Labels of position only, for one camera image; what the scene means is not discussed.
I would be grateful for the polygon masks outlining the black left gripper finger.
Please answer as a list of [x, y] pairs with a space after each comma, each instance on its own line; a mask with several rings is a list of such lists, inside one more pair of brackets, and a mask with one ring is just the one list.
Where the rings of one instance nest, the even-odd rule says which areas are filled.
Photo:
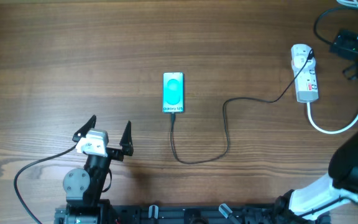
[[84, 138], [88, 131], [96, 126], [96, 115], [92, 115], [92, 117], [79, 129], [74, 133], [72, 141], [79, 142], [81, 138]]
[[123, 154], [125, 156], [132, 156], [134, 152], [133, 142], [132, 142], [132, 123], [128, 121], [126, 128], [123, 132], [121, 141], [119, 145], [122, 147]]

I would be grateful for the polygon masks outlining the white power strip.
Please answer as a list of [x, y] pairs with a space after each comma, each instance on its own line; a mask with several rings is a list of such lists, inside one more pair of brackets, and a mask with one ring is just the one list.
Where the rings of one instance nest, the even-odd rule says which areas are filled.
[[316, 101], [319, 95], [315, 69], [303, 71], [303, 68], [301, 68], [294, 76], [296, 76], [295, 93], [297, 102], [311, 103]]

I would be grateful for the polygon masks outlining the blue screen smartphone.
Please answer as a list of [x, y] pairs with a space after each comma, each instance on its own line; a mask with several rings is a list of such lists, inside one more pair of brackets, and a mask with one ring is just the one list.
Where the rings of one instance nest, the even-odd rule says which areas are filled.
[[185, 110], [184, 73], [166, 72], [163, 74], [163, 113], [182, 113]]

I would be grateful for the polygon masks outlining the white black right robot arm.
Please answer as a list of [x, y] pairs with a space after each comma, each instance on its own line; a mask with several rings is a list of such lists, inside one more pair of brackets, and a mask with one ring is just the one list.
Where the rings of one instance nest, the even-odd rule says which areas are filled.
[[[330, 50], [358, 67], [358, 35], [340, 31]], [[272, 223], [322, 223], [330, 210], [349, 202], [358, 206], [358, 132], [334, 153], [327, 174], [276, 199], [270, 218]]]

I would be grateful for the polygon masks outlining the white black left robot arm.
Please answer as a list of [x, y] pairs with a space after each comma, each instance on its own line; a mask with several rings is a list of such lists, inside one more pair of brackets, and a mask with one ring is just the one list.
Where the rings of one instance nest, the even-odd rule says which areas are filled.
[[122, 162], [125, 156], [133, 155], [132, 123], [127, 122], [119, 149], [108, 147], [108, 133], [95, 126], [96, 116], [92, 115], [73, 135], [76, 151], [87, 155], [87, 160], [82, 168], [73, 169], [64, 177], [67, 205], [64, 210], [56, 212], [55, 223], [118, 222], [110, 201], [101, 199], [101, 194], [109, 190], [104, 183], [107, 176], [112, 176], [111, 162]]

